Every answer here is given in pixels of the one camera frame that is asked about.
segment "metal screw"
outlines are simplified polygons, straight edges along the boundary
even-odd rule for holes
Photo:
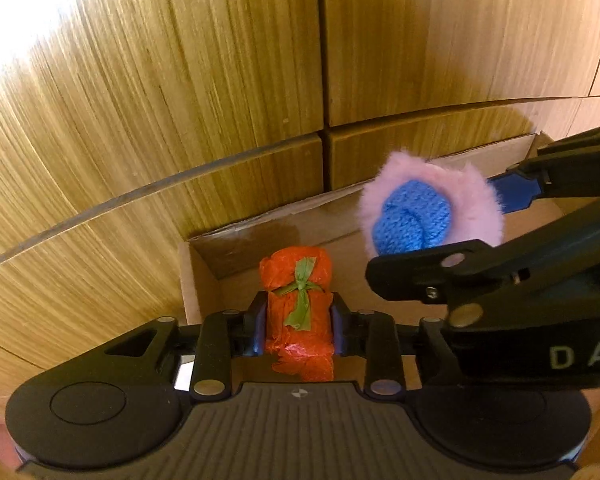
[[[371,383],[371,391],[376,395],[392,396],[402,391],[402,386],[392,379],[378,379]]]
[[[224,383],[215,379],[204,379],[195,384],[193,391],[204,396],[220,395],[224,392]]]
[[[444,260],[442,260],[440,262],[440,265],[442,267],[453,267],[459,264],[460,262],[463,262],[465,258],[466,256],[464,256],[464,254],[462,253],[453,253],[447,256]]]
[[[459,306],[449,314],[449,324],[456,328],[464,328],[478,321],[484,310],[477,303],[467,303]]]
[[[424,292],[430,300],[436,300],[438,298],[438,290],[434,286],[428,286]]]

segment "orange wrapped object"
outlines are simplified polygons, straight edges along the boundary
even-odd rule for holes
[[[273,369],[305,382],[333,381],[331,260],[325,250],[288,247],[260,262],[269,293],[266,351]]]

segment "green ribbon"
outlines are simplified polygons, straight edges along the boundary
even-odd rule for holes
[[[307,291],[322,290],[320,285],[309,281],[309,276],[314,270],[315,260],[315,256],[307,256],[298,260],[295,272],[296,280],[273,291],[277,296],[284,296],[293,290],[298,291],[296,307],[285,319],[285,326],[290,326],[295,330],[311,330],[311,306]]]

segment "ribbed rubber surface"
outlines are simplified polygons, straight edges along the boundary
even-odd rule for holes
[[[146,423],[151,425],[151,414]],[[566,480],[559,466],[533,474],[473,469],[432,448],[395,404],[363,399],[349,383],[245,384],[201,404],[162,448],[96,472],[29,464],[44,479],[142,480]]]

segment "cardboard box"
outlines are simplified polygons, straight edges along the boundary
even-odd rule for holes
[[[462,168],[471,163],[484,176],[502,173],[524,159],[536,136],[517,137],[436,162]],[[372,309],[391,314],[396,323],[418,324],[425,316],[444,317],[445,306],[417,301],[385,301],[368,287],[364,273],[368,257],[358,229],[356,207],[362,184],[283,206],[256,218],[230,225],[183,242],[179,248],[182,295],[187,322],[196,324],[211,312],[228,308],[245,310],[261,289],[258,263],[271,253],[291,245],[320,246],[333,260],[331,290],[339,292],[352,311]],[[563,215],[552,200],[538,200],[531,208],[506,217],[506,239],[515,238]],[[234,384],[240,380],[293,381],[270,370],[275,357],[238,359]],[[335,358],[338,380],[361,381],[363,358]],[[404,357],[408,387],[420,381],[413,357]]]

